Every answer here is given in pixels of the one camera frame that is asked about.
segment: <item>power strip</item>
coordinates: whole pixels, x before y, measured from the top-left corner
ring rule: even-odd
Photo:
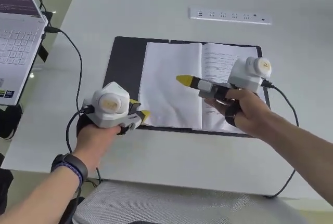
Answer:
[[[245,12],[230,12],[224,10],[204,9],[198,7],[189,8],[190,19],[217,20],[228,22],[242,22],[271,25],[272,18],[263,14],[250,14]]]

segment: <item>black binder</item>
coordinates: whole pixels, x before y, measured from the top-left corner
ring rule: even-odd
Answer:
[[[172,44],[188,44],[197,43],[193,41],[170,41],[168,39],[154,39],[154,38],[134,38],[134,37],[116,37],[113,42],[113,48],[110,55],[108,68],[106,71],[104,84],[115,81],[130,94],[131,99],[138,100],[142,69],[145,60],[146,46],[148,42],[156,43],[172,43]],[[256,47],[258,57],[262,57],[260,46],[249,46],[249,45],[234,45],[224,44],[230,46],[241,46],[241,47]],[[268,98],[267,88],[264,88],[265,100],[268,106],[270,101]],[[220,136],[238,136],[238,137],[249,137],[246,134],[237,133],[225,133],[205,130],[193,130],[190,128],[170,128],[170,127],[154,127],[141,125],[140,129],[160,130],[160,131],[174,131],[184,133],[200,133],[209,135],[220,135]]]

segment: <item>laptop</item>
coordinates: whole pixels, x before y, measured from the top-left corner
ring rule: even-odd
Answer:
[[[47,24],[34,0],[0,0],[0,104],[18,104]]]

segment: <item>open book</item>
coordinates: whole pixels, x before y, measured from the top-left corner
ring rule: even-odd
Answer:
[[[176,80],[192,75],[227,82],[238,58],[257,57],[256,47],[222,44],[148,43],[139,90],[141,109],[149,110],[147,125],[242,133],[198,96],[199,91]],[[264,99],[263,89],[258,95]]]

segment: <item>white table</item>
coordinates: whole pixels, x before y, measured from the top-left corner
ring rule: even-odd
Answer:
[[[192,5],[263,12],[273,25],[189,20]],[[83,56],[80,102],[102,87],[116,36],[254,44],[270,59],[271,80],[296,107],[301,126],[333,140],[332,16],[331,0],[73,0],[61,29]],[[48,172],[55,155],[67,152],[78,79],[77,53],[59,34],[3,168]],[[270,100],[274,111],[294,121],[280,95],[272,91]],[[115,141],[100,171],[115,180],[273,194],[292,168],[255,139],[136,130]],[[298,174],[281,196],[320,199]]]

